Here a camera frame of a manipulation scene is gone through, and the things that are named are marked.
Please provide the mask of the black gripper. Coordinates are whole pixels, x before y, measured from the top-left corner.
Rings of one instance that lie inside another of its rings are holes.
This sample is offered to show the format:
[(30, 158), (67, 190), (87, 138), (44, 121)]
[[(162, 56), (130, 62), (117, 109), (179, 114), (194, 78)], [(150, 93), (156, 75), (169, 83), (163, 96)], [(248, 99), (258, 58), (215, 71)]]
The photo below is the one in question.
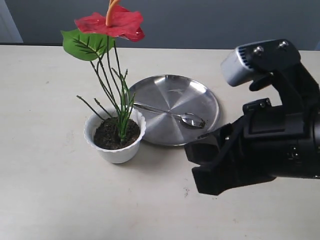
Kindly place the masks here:
[[(200, 135), (184, 146), (194, 164), (193, 178), (201, 194), (223, 192), (273, 181), (277, 177), (319, 179), (320, 104), (288, 113), (268, 98), (248, 102), (233, 124)], [(236, 136), (227, 153), (227, 137)]]

